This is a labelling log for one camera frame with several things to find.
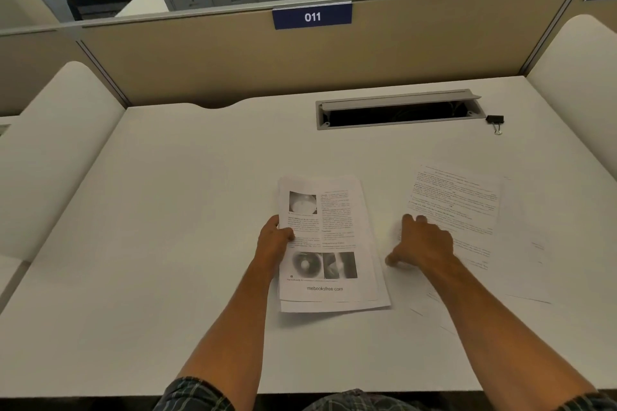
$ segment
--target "plaid shirt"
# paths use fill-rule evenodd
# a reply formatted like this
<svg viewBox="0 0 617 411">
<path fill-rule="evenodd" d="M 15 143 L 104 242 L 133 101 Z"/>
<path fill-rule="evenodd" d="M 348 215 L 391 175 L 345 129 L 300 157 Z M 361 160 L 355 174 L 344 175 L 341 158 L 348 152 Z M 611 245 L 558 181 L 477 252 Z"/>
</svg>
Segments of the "plaid shirt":
<svg viewBox="0 0 617 411">
<path fill-rule="evenodd" d="M 314 402 L 305 411 L 421 411 L 413 405 L 383 395 L 351 390 Z M 154 411 L 235 411 L 231 402 L 209 383 L 193 377 L 174 380 Z M 617 403 L 599 394 L 587 394 L 568 401 L 557 411 L 617 411 Z"/>
</svg>

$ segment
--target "beige partition panel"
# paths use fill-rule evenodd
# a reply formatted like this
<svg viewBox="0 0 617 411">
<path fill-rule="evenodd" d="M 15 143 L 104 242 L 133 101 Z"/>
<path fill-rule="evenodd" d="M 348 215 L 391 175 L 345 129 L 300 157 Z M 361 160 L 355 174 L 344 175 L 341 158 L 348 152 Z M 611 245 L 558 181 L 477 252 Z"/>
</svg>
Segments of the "beige partition panel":
<svg viewBox="0 0 617 411">
<path fill-rule="evenodd" d="M 564 0 L 363 0 L 353 23 L 275 30 L 270 10 L 85 27 L 134 105 L 516 75 Z"/>
<path fill-rule="evenodd" d="M 0 116 L 19 114 L 67 62 L 95 72 L 118 99 L 76 41 L 58 31 L 0 37 Z"/>
<path fill-rule="evenodd" d="M 542 48 L 534 57 L 533 62 L 529 64 L 526 72 L 529 72 L 533 68 L 551 41 L 555 38 L 555 36 L 557 36 L 557 33 L 559 33 L 561 27 L 564 26 L 571 18 L 582 14 L 593 16 L 603 25 L 611 28 L 614 32 L 617 32 L 617 0 L 590 0 L 588 2 L 585 2 L 585 0 L 572 0 L 561 18 L 559 18 L 555 28 L 551 31 L 546 41 L 542 44 Z"/>
</svg>

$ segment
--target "beige wall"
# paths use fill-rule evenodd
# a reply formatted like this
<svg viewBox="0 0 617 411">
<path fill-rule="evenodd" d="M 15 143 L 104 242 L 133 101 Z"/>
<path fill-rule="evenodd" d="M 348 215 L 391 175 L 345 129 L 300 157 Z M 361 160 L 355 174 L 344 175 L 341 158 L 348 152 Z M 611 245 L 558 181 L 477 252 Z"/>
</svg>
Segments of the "beige wall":
<svg viewBox="0 0 617 411">
<path fill-rule="evenodd" d="M 42 0 L 0 0 L 0 29 L 56 23 Z"/>
</svg>

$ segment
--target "binder clip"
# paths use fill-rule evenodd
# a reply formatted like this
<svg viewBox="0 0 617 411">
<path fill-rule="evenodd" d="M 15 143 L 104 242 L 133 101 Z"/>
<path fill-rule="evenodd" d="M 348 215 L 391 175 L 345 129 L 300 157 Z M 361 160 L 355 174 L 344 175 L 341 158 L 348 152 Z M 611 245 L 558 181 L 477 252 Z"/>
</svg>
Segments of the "binder clip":
<svg viewBox="0 0 617 411">
<path fill-rule="evenodd" d="M 486 116 L 486 122 L 493 125 L 493 128 L 495 129 L 495 135 L 502 134 L 501 124 L 504 123 L 503 116 Z"/>
</svg>

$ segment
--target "shirt sleeve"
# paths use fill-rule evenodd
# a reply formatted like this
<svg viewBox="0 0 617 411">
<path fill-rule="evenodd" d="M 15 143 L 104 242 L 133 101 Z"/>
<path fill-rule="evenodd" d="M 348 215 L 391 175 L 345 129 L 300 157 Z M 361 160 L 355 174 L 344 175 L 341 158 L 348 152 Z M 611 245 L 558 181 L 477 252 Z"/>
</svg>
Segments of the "shirt sleeve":
<svg viewBox="0 0 617 411">
<path fill-rule="evenodd" d="M 216 387 L 195 377 L 175 379 L 153 411 L 235 411 Z"/>
<path fill-rule="evenodd" d="M 587 393 L 564 403 L 557 411 L 617 411 L 617 403 L 602 393 Z"/>
</svg>

